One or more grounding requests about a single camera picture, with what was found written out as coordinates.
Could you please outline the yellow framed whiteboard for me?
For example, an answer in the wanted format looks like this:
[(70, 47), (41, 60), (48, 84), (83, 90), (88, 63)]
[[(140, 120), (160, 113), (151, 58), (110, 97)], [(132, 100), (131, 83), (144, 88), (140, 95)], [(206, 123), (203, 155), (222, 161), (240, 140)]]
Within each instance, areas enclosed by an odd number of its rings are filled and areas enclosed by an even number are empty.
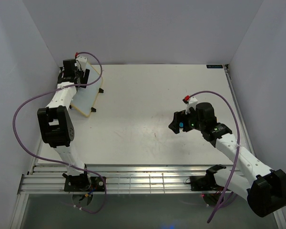
[(103, 78), (101, 77), (97, 82), (86, 88), (80, 87), (71, 101), (71, 108), (83, 116), (89, 117), (92, 112), (95, 112), (92, 108), (94, 108), (94, 103), (100, 93), (99, 89), (102, 88), (102, 83)]

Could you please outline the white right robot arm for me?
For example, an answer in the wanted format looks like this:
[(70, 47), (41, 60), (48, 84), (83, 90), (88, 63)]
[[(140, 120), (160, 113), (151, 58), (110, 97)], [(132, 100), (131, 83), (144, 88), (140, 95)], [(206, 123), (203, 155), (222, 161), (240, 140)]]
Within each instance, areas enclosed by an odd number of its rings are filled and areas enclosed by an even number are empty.
[(245, 199), (259, 217), (286, 206), (286, 173), (281, 169), (273, 170), (240, 146), (232, 130), (217, 121), (210, 103), (192, 99), (185, 110), (174, 113), (169, 128), (175, 134), (200, 131), (207, 142), (236, 162), (236, 168), (243, 175), (232, 175), (227, 188)]

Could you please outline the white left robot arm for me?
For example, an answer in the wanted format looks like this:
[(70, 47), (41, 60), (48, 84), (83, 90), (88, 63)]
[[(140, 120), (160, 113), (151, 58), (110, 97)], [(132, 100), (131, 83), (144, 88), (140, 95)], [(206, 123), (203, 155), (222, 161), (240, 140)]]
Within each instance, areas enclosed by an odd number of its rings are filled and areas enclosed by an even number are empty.
[(53, 148), (61, 160), (67, 163), (66, 176), (76, 177), (75, 185), (83, 191), (88, 190), (92, 182), (83, 171), (74, 168), (85, 169), (86, 166), (72, 145), (75, 131), (68, 109), (78, 91), (78, 84), (88, 82), (90, 71), (86, 70), (87, 61), (83, 56), (64, 60), (57, 81), (58, 90), (48, 105), (37, 111), (43, 142)]

